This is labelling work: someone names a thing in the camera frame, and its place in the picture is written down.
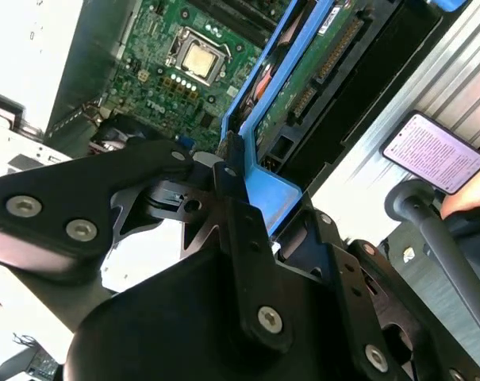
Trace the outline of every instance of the green circuit board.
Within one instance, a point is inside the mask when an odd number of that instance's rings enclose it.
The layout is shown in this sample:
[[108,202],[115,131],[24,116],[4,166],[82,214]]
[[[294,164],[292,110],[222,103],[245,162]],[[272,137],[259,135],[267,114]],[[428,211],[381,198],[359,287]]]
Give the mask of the green circuit board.
[[[313,75],[326,76],[340,58],[340,53],[348,39],[353,37],[361,26],[361,21],[356,19],[348,26],[343,41],[338,44],[334,51],[329,52],[329,48],[336,35],[348,23],[348,18],[355,12],[356,3],[357,0],[340,1],[330,9],[319,33],[314,37],[299,64],[255,129],[258,152],[263,151],[276,138],[280,123],[286,120],[287,114],[292,111],[298,116],[305,108],[306,103],[313,97],[315,91],[312,87],[307,86],[310,78]],[[322,57],[327,52],[328,59],[323,65]]]
[[261,50],[184,0],[144,0],[104,107],[214,152]]

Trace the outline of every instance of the white sticker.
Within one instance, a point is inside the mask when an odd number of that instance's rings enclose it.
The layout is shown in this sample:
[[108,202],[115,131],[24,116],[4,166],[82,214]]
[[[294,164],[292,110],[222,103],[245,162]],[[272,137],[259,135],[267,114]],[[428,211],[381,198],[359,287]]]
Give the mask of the white sticker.
[[419,114],[384,149],[395,163],[449,194],[480,169],[480,154]]
[[329,16],[326,18],[326,20],[324,20],[318,32],[321,36],[326,33],[333,20],[335,20],[336,15],[340,12],[340,8],[340,6],[334,6],[332,11],[329,13]]
[[227,89],[227,95],[229,95],[233,98],[238,95],[238,92],[239,92],[239,90],[236,89],[234,86],[229,86],[229,88]]

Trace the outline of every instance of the motherboard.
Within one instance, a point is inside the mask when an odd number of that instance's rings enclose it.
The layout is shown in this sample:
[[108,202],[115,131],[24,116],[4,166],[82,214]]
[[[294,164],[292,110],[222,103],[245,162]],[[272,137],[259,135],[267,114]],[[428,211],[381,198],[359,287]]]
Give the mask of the motherboard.
[[221,117],[261,47],[191,3],[142,1],[104,108],[185,141],[188,149],[214,152]]

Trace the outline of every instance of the white plastic panel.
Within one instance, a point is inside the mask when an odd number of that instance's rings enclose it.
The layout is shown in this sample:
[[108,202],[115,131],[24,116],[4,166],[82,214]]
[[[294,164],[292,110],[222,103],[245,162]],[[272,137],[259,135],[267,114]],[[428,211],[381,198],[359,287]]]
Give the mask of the white plastic panel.
[[46,130],[83,0],[0,1],[0,95]]
[[343,238],[378,244],[397,227],[384,212],[384,199],[410,174],[378,150],[414,109],[480,147],[480,0],[465,9],[313,196],[314,206],[335,219]]

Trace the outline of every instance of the black cable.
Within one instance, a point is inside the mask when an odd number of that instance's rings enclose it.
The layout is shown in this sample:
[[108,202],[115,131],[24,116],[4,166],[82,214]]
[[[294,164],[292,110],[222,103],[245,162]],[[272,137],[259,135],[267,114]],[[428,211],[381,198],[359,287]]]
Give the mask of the black cable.
[[34,348],[38,345],[38,343],[33,337],[28,335],[18,336],[16,333],[13,333],[12,341],[16,344],[24,345],[25,347],[28,347],[28,348]]

